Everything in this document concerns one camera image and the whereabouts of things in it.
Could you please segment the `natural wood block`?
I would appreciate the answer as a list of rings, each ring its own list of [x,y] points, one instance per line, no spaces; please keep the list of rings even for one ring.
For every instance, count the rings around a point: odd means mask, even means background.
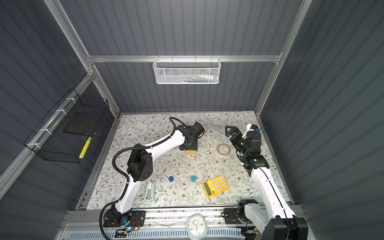
[[[197,155],[197,151],[187,150],[185,151],[185,154],[188,156],[195,156]]]

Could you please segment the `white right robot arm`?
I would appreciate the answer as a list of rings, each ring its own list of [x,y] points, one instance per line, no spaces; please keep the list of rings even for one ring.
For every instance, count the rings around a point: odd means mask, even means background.
[[[309,226],[299,218],[280,193],[261,153],[261,129],[249,124],[245,133],[235,126],[226,126],[225,135],[230,139],[249,177],[256,183],[264,206],[256,200],[240,200],[239,219],[253,223],[258,230],[258,240],[306,240]]]

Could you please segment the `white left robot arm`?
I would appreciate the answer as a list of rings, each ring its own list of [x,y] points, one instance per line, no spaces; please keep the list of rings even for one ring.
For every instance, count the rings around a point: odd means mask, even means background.
[[[181,120],[170,117],[173,125],[170,134],[163,138],[147,144],[137,144],[133,147],[118,151],[113,159],[113,168],[126,178],[126,184],[118,200],[113,202],[113,209],[119,214],[127,214],[132,210],[133,201],[142,182],[147,180],[153,173],[153,163],[158,157],[168,151],[178,147],[182,151],[196,151],[198,149],[198,139],[204,133],[204,127],[195,122],[188,126]],[[125,152],[131,152],[127,163],[127,170],[122,171],[116,164],[117,158]]]

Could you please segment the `clear tape roll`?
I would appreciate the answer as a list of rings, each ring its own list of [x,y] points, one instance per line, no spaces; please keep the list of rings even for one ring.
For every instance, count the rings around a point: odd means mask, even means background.
[[[220,145],[217,146],[217,152],[220,155],[226,156],[226,155],[228,155],[231,152],[231,149],[226,144],[220,144]]]

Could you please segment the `yellow calculator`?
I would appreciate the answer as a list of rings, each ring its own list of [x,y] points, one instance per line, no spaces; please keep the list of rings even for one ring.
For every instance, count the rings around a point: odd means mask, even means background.
[[[203,182],[202,186],[208,198],[230,189],[229,183],[223,175]]]

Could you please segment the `white stapler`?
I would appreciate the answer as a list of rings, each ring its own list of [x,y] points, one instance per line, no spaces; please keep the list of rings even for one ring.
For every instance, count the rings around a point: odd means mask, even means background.
[[[153,202],[155,200],[155,181],[150,181],[147,184],[145,200]]]

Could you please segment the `white analog clock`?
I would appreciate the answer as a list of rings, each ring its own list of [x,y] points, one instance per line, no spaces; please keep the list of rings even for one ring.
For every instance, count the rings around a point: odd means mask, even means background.
[[[208,234],[208,223],[202,214],[193,214],[186,221],[190,240],[203,240]]]

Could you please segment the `yellow green marker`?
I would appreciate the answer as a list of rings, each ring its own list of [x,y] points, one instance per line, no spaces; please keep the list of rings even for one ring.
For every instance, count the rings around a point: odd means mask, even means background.
[[[86,154],[86,152],[88,150],[88,147],[89,147],[89,145],[91,143],[91,140],[92,140],[92,137],[89,137],[87,139],[87,141],[85,142],[85,144],[84,144],[84,146],[83,146],[83,148],[82,148],[82,150],[81,150],[81,152],[79,154],[79,159],[83,159],[84,158],[84,156],[85,156],[85,154]]]

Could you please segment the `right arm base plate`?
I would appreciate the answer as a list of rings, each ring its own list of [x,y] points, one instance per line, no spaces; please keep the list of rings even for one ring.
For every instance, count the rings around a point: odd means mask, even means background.
[[[221,213],[221,217],[225,219],[227,225],[246,224],[248,222],[244,210],[241,208],[225,208]]]

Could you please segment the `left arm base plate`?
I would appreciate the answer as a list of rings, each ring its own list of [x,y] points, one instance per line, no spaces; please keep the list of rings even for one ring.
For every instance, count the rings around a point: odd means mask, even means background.
[[[128,211],[121,214],[117,211],[108,210],[102,217],[105,228],[117,227],[142,227],[146,219],[146,211]]]

